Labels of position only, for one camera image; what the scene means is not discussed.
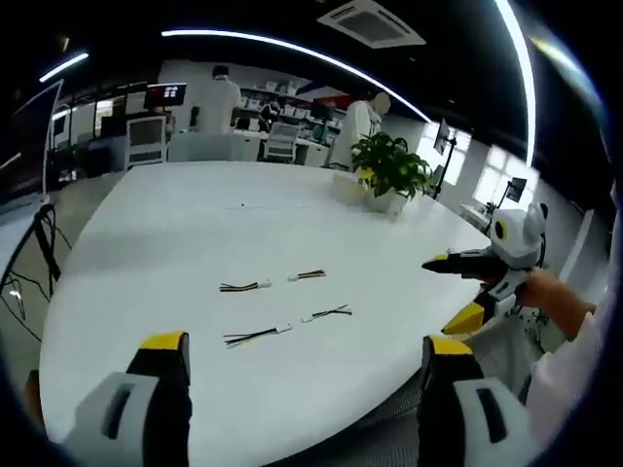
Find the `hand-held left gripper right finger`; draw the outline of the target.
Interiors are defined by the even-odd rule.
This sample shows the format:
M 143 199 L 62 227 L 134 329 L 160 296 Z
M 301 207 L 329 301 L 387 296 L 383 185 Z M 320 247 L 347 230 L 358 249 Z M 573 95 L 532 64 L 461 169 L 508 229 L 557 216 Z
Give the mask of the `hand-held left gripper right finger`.
M 470 347 L 427 336 L 417 410 L 420 466 L 528 466 L 529 417 L 496 377 L 485 377 Z

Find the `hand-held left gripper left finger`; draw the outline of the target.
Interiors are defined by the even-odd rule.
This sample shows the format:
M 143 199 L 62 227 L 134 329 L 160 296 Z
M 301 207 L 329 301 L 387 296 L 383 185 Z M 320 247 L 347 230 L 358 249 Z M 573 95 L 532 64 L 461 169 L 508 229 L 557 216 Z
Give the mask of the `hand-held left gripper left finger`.
M 78 405 L 62 442 L 81 466 L 187 466 L 190 338 L 156 334 Z

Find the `person's right hand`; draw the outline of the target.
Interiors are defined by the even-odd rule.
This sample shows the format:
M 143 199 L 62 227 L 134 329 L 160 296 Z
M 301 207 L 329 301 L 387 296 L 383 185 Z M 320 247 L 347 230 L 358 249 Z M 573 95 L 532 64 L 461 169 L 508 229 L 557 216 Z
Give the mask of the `person's right hand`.
M 520 286 L 521 306 L 540 309 L 563 333 L 568 341 L 576 338 L 587 313 L 594 314 L 597 306 L 584 301 L 551 272 L 532 269 Z

